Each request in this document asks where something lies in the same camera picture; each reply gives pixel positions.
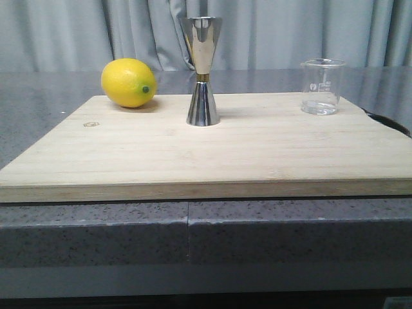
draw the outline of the stainless steel jigger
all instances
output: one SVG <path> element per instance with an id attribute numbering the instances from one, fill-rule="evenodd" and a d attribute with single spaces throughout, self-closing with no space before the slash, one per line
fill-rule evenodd
<path id="1" fill-rule="evenodd" d="M 187 49 L 196 69 L 196 85 L 186 120 L 193 126 L 213 126 L 220 121 L 209 77 L 221 22 L 219 17 L 180 19 Z"/>

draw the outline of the gray granite countertop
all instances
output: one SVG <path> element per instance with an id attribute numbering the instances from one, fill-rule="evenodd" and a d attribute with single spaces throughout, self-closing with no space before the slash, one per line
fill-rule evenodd
<path id="1" fill-rule="evenodd" d="M 211 81 L 215 93 L 289 92 L 301 73 Z M 190 93 L 194 73 L 156 78 L 160 94 Z M 412 131 L 412 68 L 347 68 L 343 84 Z M 99 72 L 0 73 L 0 168 L 101 94 Z M 0 297 L 410 288 L 411 197 L 4 203 Z"/>

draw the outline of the curtain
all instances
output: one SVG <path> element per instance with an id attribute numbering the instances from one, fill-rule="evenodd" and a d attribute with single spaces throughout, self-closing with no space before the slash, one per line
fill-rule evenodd
<path id="1" fill-rule="evenodd" d="M 411 0 L 0 0 L 0 71 L 192 70 L 179 17 L 223 18 L 214 70 L 412 65 Z"/>

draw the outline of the cutting board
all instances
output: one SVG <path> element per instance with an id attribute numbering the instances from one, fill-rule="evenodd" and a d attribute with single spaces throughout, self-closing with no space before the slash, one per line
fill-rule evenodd
<path id="1" fill-rule="evenodd" d="M 0 171 L 0 201 L 412 194 L 412 139 L 344 98 L 316 116 L 302 93 L 214 97 L 210 127 L 186 124 L 190 95 L 92 97 Z"/>

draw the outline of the yellow lemon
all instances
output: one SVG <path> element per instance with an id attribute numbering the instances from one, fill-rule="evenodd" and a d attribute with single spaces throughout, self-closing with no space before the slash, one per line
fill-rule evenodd
<path id="1" fill-rule="evenodd" d="M 149 102 L 157 90 L 150 67 L 134 58 L 109 62 L 102 71 L 101 85 L 114 103 L 127 108 L 137 108 Z"/>

